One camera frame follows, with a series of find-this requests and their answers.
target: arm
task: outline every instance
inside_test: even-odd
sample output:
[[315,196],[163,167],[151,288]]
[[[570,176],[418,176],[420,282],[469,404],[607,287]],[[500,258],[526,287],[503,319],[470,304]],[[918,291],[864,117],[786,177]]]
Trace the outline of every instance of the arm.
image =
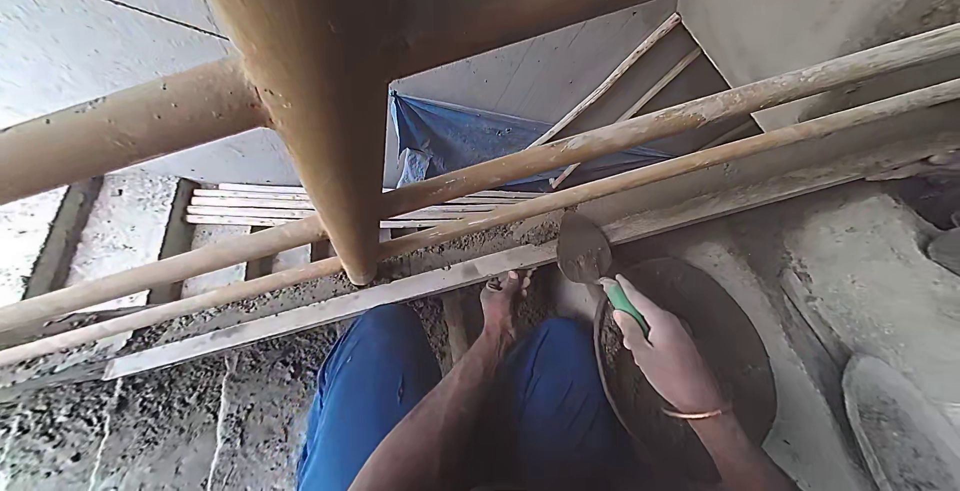
[[[626,277],[616,278],[630,302],[647,319],[649,339],[643,337],[641,326],[627,313],[616,311],[613,318],[623,332],[624,346],[660,396],[684,413],[728,408],[730,404],[720,393],[714,374],[680,320],[643,296]],[[766,452],[750,441],[732,411],[689,423],[713,458],[726,488],[797,489]]]
[[514,342],[513,300],[530,278],[510,272],[480,294],[483,332],[453,369],[390,431],[351,490],[451,489],[498,364]]

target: knee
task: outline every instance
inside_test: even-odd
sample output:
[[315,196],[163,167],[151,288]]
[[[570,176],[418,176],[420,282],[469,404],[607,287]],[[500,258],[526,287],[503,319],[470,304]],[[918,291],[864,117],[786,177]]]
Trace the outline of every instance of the knee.
[[551,318],[536,327],[534,336],[544,343],[556,343],[563,347],[591,349],[594,342],[587,329],[571,318]]
[[406,303],[384,303],[370,308],[357,318],[356,327],[364,329],[401,331],[421,327],[420,317]]

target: hand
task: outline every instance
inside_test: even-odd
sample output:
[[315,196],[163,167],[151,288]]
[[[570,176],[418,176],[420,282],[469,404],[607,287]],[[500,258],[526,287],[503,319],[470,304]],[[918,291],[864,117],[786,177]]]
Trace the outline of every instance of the hand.
[[637,290],[627,277],[617,275],[627,299],[650,325],[649,340],[637,320],[614,311],[613,320],[623,333],[623,346],[657,393],[680,412],[723,409],[726,399],[684,325],[673,313],[661,309]]
[[514,333],[514,302],[527,297],[530,276],[533,270],[521,272],[514,270],[493,277],[486,282],[480,292],[480,307],[483,309],[484,331],[509,334]]

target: blue pants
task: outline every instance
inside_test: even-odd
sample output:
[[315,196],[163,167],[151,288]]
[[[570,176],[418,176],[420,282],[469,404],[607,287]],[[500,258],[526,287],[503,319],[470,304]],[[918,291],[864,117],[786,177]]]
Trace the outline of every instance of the blue pants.
[[[440,378],[411,308],[380,305],[360,316],[319,370],[298,488],[345,491]],[[485,467],[499,482],[534,490],[604,489],[640,478],[629,437],[604,396],[593,342],[570,319],[543,322],[508,354],[476,435],[477,456],[500,453]]]

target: blue tarp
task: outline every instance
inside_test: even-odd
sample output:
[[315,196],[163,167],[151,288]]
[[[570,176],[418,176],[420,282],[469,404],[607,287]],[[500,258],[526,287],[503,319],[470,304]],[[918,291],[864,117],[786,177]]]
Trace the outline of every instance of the blue tarp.
[[[407,97],[393,91],[390,117],[404,158],[400,186],[519,152],[551,127],[546,122]],[[672,157],[652,148],[630,148],[583,163],[564,181],[564,186],[567,182],[575,185]],[[551,191],[547,179],[556,178],[561,172],[563,169],[558,168],[518,179],[501,189]]]

